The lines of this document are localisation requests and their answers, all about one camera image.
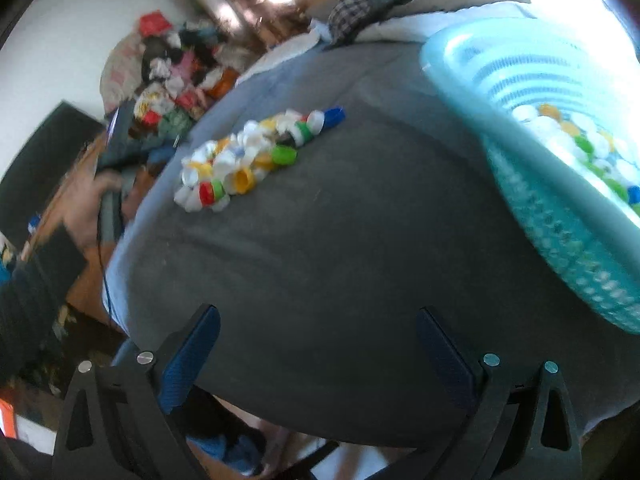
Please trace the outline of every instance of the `laundry basket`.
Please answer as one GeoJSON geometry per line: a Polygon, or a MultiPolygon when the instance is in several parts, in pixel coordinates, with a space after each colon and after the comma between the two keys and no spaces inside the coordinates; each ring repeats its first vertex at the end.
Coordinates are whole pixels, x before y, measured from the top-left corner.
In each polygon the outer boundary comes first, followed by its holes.
{"type": "Polygon", "coordinates": [[[421,54],[444,101],[481,138],[500,191],[549,266],[598,314],[640,334],[640,218],[595,173],[593,155],[568,149],[575,137],[537,136],[513,117],[543,104],[588,116],[610,133],[612,171],[619,158],[637,171],[640,76],[635,60],[619,61],[534,19],[446,28],[421,54]]]}

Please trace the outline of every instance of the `metal screw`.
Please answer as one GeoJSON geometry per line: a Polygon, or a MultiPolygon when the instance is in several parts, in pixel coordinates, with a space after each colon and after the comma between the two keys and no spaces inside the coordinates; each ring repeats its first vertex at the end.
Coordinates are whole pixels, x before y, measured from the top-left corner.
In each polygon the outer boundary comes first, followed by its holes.
{"type": "Polygon", "coordinates": [[[482,361],[484,361],[484,364],[491,367],[500,364],[500,358],[496,354],[484,354],[482,361]]]}
{"type": "Polygon", "coordinates": [[[82,361],[79,365],[78,365],[78,371],[81,374],[85,374],[87,373],[89,370],[91,370],[92,368],[92,364],[91,361],[82,361]]]}
{"type": "Polygon", "coordinates": [[[547,372],[549,372],[550,374],[557,374],[557,373],[558,373],[559,368],[558,368],[558,365],[557,365],[555,362],[553,362],[553,361],[547,361],[547,362],[545,363],[545,370],[546,370],[547,372]]]}
{"type": "Polygon", "coordinates": [[[148,365],[151,361],[154,360],[154,355],[151,352],[142,352],[138,354],[136,358],[139,365],[148,365]]]}

